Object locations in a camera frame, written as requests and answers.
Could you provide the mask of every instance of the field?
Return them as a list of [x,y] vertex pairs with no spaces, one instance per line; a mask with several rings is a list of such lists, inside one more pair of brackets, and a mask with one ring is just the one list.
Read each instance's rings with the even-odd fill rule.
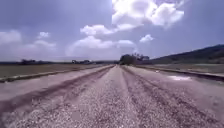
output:
[[0,65],[0,78],[16,75],[29,75],[44,72],[81,69],[97,65],[47,64],[47,65]]
[[175,69],[181,71],[224,74],[224,64],[160,64],[153,66],[150,65],[150,67]]

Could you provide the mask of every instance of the road edge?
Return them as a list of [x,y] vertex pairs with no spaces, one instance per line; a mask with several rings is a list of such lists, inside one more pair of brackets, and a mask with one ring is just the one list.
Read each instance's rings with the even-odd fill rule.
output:
[[99,68],[99,67],[100,66],[72,69],[72,70],[64,70],[64,71],[55,71],[55,72],[44,72],[44,73],[30,74],[30,75],[18,75],[18,76],[12,76],[12,77],[7,77],[7,78],[0,78],[0,83],[13,82],[13,81],[17,81],[17,80],[33,79],[33,78],[38,78],[38,77],[42,77],[42,76],[49,76],[49,75],[55,75],[55,74],[59,74],[59,73],[68,73],[68,72],[73,72],[73,71],[80,71],[80,70]]
[[165,72],[173,72],[173,73],[185,74],[185,75],[190,75],[190,76],[196,76],[196,77],[200,77],[200,78],[224,81],[224,76],[217,75],[217,74],[211,74],[211,73],[187,72],[187,71],[180,71],[180,70],[173,70],[173,69],[144,67],[144,66],[134,66],[134,67],[143,68],[143,69],[147,69],[147,70],[159,70],[159,71],[165,71]]
[[43,88],[43,89],[40,89],[40,90],[31,91],[29,93],[25,93],[25,94],[22,94],[22,95],[17,96],[17,97],[13,97],[13,98],[10,98],[10,99],[7,99],[7,100],[2,100],[2,101],[0,101],[0,116],[3,112],[6,112],[10,109],[14,109],[18,106],[22,106],[23,104],[28,103],[35,98],[46,96],[46,95],[50,94],[51,92],[55,92],[55,91],[57,91],[61,88],[69,86],[70,84],[76,82],[79,79],[83,79],[87,76],[94,75],[95,73],[99,73],[99,72],[103,72],[105,70],[109,70],[112,67],[113,66],[107,66],[107,67],[102,68],[100,70],[91,72],[91,73],[86,74],[86,75],[79,76],[79,77],[77,77],[75,79],[72,79],[72,80],[64,81],[62,83],[56,84],[55,86],[52,86],[52,87],[49,87],[49,88]]

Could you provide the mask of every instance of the gravel road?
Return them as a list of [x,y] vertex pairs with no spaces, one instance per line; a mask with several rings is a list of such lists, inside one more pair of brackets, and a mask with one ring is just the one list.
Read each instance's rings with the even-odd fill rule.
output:
[[114,66],[60,86],[10,104],[0,98],[0,127],[224,128],[224,87],[212,82]]

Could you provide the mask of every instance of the tree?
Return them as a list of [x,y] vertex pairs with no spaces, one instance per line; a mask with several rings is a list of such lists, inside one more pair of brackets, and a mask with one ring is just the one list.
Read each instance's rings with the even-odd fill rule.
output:
[[133,55],[123,55],[120,58],[120,64],[121,65],[130,65],[130,64],[134,64],[135,62],[135,57]]

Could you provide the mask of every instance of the road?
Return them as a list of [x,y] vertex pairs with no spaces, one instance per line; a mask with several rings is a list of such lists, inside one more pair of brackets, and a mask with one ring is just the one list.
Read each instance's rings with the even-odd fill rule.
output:
[[41,95],[25,95],[25,100],[17,96],[10,103],[1,102],[7,105],[1,107],[0,126],[224,128],[224,87],[214,84],[187,76],[115,66],[65,82],[63,87]]

